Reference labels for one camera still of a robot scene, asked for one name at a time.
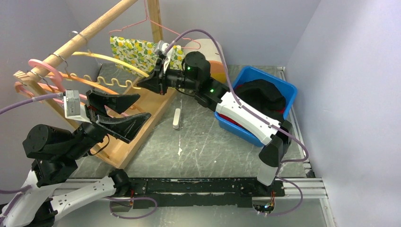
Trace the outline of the orange hanger with red skirt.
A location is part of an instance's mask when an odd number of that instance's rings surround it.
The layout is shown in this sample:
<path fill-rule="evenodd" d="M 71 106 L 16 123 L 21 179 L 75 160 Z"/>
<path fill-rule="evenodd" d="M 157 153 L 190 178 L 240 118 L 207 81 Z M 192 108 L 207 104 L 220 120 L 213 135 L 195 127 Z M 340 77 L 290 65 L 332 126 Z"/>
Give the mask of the orange hanger with red skirt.
<path fill-rule="evenodd" d="M 139 70 L 138 68 L 136 68 L 136 67 L 134 67 L 132 65 L 129 65 L 129 64 L 127 64 L 127 63 L 125 63 L 125 62 L 123 62 L 121 60 L 118 60 L 118 59 L 115 59 L 115 58 L 111 58 L 111 57 L 108 57 L 108 56 L 105 56 L 105 55 L 101 55 L 101 54 L 97 54 L 97 53 L 91 53 L 91 52 L 74 52 L 72 55 L 88 56 L 88 57 L 108 60 L 108 61 L 120 64 L 122 66 L 126 66 L 126 67 L 134 70 L 135 72 L 138 72 L 142 76 L 148 76 L 147 73 L 143 72 L 142 70 Z M 48 74 L 48 77 L 50 77 L 51 79 L 57 78 L 57 79 L 60 79 L 60 81 L 62 81 L 62 79 L 74 80 L 74 81 L 77 81 L 77 82 L 80 82 L 80 83 L 84 83 L 84 84 L 90 85 L 90 86 L 92 86 L 94 88 L 98 88 L 98 89 L 100 89 L 100 90 L 102 90 L 102 91 L 104 91 L 104 92 L 106 92 L 108 94 L 113 94 L 113 95 L 117 94 L 116 92 L 112 91 L 111 89 L 102 86 L 99 82 L 97 82 L 97 81 L 93 82 L 92 79 L 90 78 L 90 76 L 88 76 L 88 75 L 84 75 L 83 78 L 80 78 L 76 74 L 68 73 L 66 69 L 65 69 L 65 71 L 66 71 L 66 73 L 61 73 L 58 70 L 55 70 L 55 73 L 53 71 L 51 71 Z M 119 87 L 130 87 L 130 88 L 134 88 L 134 89 L 140 89 L 139 87 L 135 87 L 134 83 L 132 81 L 130 81 L 130 80 L 127 80 L 126 84 L 124 86 L 120 85 L 118 79 L 116 79 L 116 78 L 112 78 L 111 82 L 112 82 L 111 85 L 118 85 Z"/>

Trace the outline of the pink plastic hanger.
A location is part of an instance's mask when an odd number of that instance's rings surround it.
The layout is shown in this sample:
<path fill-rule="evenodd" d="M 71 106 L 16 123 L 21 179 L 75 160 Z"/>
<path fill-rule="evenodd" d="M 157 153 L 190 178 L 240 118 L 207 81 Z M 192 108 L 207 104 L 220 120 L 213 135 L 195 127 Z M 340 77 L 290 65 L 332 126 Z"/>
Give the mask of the pink plastic hanger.
<path fill-rule="evenodd" d="M 49 70 L 49 72 L 50 72 L 49 79 L 52 81 L 54 86 L 48 84 L 46 80 L 44 80 L 45 81 L 44 84 L 43 83 L 38 83 L 38 85 L 42 89 L 44 89 L 46 91 L 49 91 L 49 92 L 52 92 L 52 93 L 55 93 L 56 91 L 57 92 L 64 92 L 66 89 L 62 85 L 62 81 L 64 79 L 70 79 L 70 80 L 77 81 L 77 82 L 92 86 L 94 88 L 100 89 L 101 91 L 104 91 L 107 94 L 111 94 L 111 95 L 117 95 L 118 94 L 117 92 L 115 92 L 115 91 L 113 91 L 113 90 L 111 90 L 109 88 L 106 88 L 106 87 L 104 87 L 102 85 L 99 85 L 99 84 L 97 84 L 97 83 L 95 83 L 93 81 L 82 79 L 82 78 L 79 78 L 77 76 L 69 76 L 68 74 L 63 74 L 63 73 L 59 72 L 57 69 L 55 69 L 53 66 L 51 66 L 50 64 L 45 63 L 44 61 L 40 61 L 40 60 L 37 60 L 37 59 L 30 59 L 28 61 L 28 65 L 33 67 L 33 68 L 39 66 L 40 68 L 45 68 L 45 69 Z"/>

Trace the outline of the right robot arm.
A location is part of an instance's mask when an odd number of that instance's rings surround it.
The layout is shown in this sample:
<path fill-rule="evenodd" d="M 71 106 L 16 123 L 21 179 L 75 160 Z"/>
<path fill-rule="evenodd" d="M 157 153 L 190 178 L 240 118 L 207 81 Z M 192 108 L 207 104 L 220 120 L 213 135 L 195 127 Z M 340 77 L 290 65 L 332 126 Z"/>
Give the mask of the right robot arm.
<path fill-rule="evenodd" d="M 165 95 L 170 87 L 193 91 L 198 104 L 243 126 L 264 145 L 259 153 L 262 163 L 255 190 L 261 196 L 273 190 L 273 181 L 292 141 L 292 124 L 264 115 L 239 99 L 225 84 L 212 78 L 210 62 L 201 52 L 187 54 L 181 70 L 171 69 L 167 57 L 159 55 L 150 76 L 139 80 L 137 86 L 160 95 Z"/>

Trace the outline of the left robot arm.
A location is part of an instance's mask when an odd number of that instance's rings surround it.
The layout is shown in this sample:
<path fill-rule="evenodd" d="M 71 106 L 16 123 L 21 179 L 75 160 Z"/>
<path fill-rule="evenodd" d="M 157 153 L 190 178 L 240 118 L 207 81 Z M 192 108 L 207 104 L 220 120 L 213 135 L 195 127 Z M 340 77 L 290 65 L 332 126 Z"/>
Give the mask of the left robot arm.
<path fill-rule="evenodd" d="M 60 196 L 53 193 L 77 169 L 77 160 L 105 137 L 131 143 L 150 113 L 119 118 L 107 110 L 124 113 L 140 98 L 139 94 L 111 95 L 89 90 L 82 105 L 76 90 L 32 97 L 11 108 L 47 99 L 63 98 L 66 118 L 81 121 L 74 131 L 39 124 L 23 141 L 28 158 L 33 159 L 27 179 L 20 189 L 12 190 L 14 198 L 1 210 L 0 222 L 6 227 L 51 227 L 68 213 L 104 197 L 133 195 L 132 181 L 122 169 L 115 169 L 95 183 Z"/>

